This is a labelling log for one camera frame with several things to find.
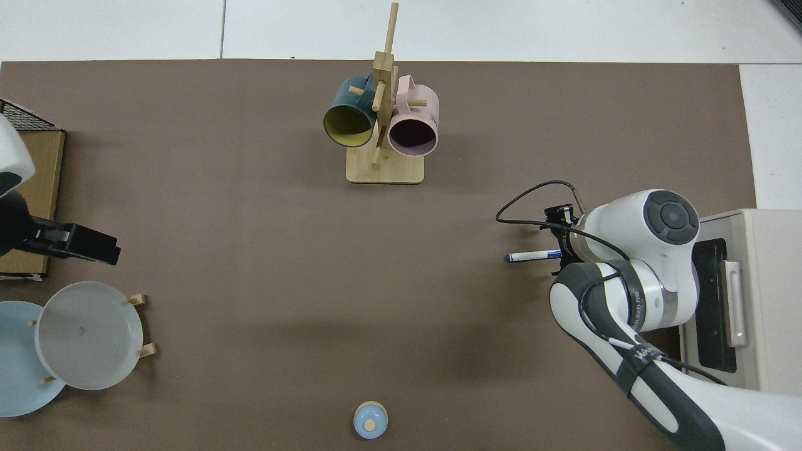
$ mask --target wire basket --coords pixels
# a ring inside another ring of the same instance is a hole
[[[18,132],[51,132],[62,131],[50,122],[36,116],[19,105],[8,100],[0,99],[0,113],[2,113]]]

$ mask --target light blue plate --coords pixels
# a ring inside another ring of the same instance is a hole
[[[51,402],[64,388],[61,380],[40,384],[50,373],[39,362],[34,345],[42,308],[22,301],[0,302],[0,417],[31,413]]]

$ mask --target mug handle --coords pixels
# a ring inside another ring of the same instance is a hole
[[[409,91],[415,89],[415,81],[412,75],[404,75],[399,79],[399,91],[395,95],[395,107],[398,108],[399,114],[409,114]]]

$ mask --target black cable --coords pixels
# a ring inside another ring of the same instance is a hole
[[[507,204],[504,205],[503,207],[501,207],[501,209],[498,211],[498,213],[496,213],[496,221],[497,222],[501,222],[502,224],[526,224],[526,225],[529,225],[529,226],[530,225],[531,226],[543,226],[543,227],[548,227],[550,229],[563,230],[565,232],[572,232],[572,233],[575,233],[577,235],[581,235],[583,237],[590,238],[590,239],[594,240],[595,242],[599,242],[602,245],[607,246],[608,248],[613,250],[616,254],[621,255],[621,257],[624,258],[624,260],[629,261],[630,260],[629,255],[627,255],[623,250],[619,249],[614,244],[612,244],[612,243],[610,243],[610,242],[608,242],[606,240],[603,240],[603,239],[601,239],[601,238],[599,238],[599,237],[597,237],[597,236],[595,236],[593,234],[589,234],[589,233],[587,233],[585,231],[582,231],[582,230],[579,230],[579,229],[574,229],[573,227],[569,227],[567,225],[556,224],[554,222],[545,222],[545,221],[526,221],[526,220],[519,220],[519,219],[501,219],[501,214],[506,209],[508,209],[512,204],[518,202],[523,196],[526,196],[527,194],[531,193],[535,189],[542,188],[542,187],[544,187],[546,185],[555,185],[555,184],[557,184],[557,185],[565,185],[565,186],[569,187],[571,189],[571,191],[573,192],[573,198],[577,201],[577,205],[580,207],[580,211],[582,213],[585,212],[584,211],[584,207],[581,206],[581,201],[580,201],[579,195],[577,194],[577,190],[573,187],[573,185],[571,185],[567,181],[550,180],[550,181],[544,181],[543,183],[539,183],[539,184],[533,186],[532,188],[527,189],[523,193],[518,194],[517,196],[515,196],[515,198],[513,198],[511,201],[507,202]]]
[[[607,341],[609,339],[609,337],[607,335],[602,334],[596,328],[596,326],[593,325],[593,321],[590,320],[590,317],[588,316],[587,311],[585,311],[585,301],[587,300],[588,296],[590,295],[590,291],[593,288],[601,285],[604,282],[607,282],[608,280],[612,280],[612,279],[614,279],[614,278],[616,278],[616,277],[618,277],[620,275],[621,275],[621,271],[616,270],[616,272],[614,272],[612,274],[608,274],[608,275],[606,275],[606,276],[604,276],[604,277],[602,277],[602,278],[600,278],[598,280],[593,281],[592,283],[590,283],[585,288],[584,291],[582,291],[582,295],[579,297],[579,303],[578,303],[578,306],[577,306],[577,308],[579,309],[579,317],[582,318],[582,322],[585,323],[585,326],[588,329],[590,329],[590,331],[592,331],[597,337],[599,337],[600,339],[603,339],[605,341]]]
[[[531,193],[535,189],[543,188],[546,185],[565,185],[565,186],[569,187],[571,189],[571,193],[573,193],[573,199],[577,202],[577,207],[579,208],[579,213],[583,213],[583,214],[585,213],[585,205],[582,204],[582,199],[579,197],[579,192],[577,191],[576,188],[573,187],[573,185],[571,185],[570,183],[568,183],[567,181],[564,181],[564,180],[549,180],[549,181],[544,181],[543,183],[538,183],[537,185],[534,185],[532,188],[527,189],[523,193],[518,194],[517,196],[515,196],[514,199],[512,199],[509,202],[507,202],[507,205],[501,207],[501,210],[499,211],[499,214],[501,214],[501,212],[506,210],[510,205],[518,202],[518,200],[520,200],[523,196],[526,196],[527,194]]]
[[[677,369],[685,368],[686,370],[688,370],[690,372],[695,372],[696,374],[699,374],[701,376],[704,376],[704,377],[708,378],[709,380],[712,380],[713,382],[716,382],[718,385],[727,385],[723,380],[719,379],[716,376],[713,376],[709,372],[706,372],[703,369],[697,368],[697,367],[695,367],[693,365],[686,364],[685,362],[681,362],[679,360],[674,360],[674,359],[671,359],[670,357],[666,357],[666,356],[663,356],[660,360],[662,362],[666,362],[667,364],[671,365],[674,368],[677,368]]]

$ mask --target dark green mug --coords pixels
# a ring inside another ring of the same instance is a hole
[[[363,90],[355,94],[350,87]],[[367,77],[350,77],[342,82],[329,110],[323,116],[323,128],[335,143],[346,147],[359,147],[371,139],[376,113],[373,97],[376,90],[373,74]]]

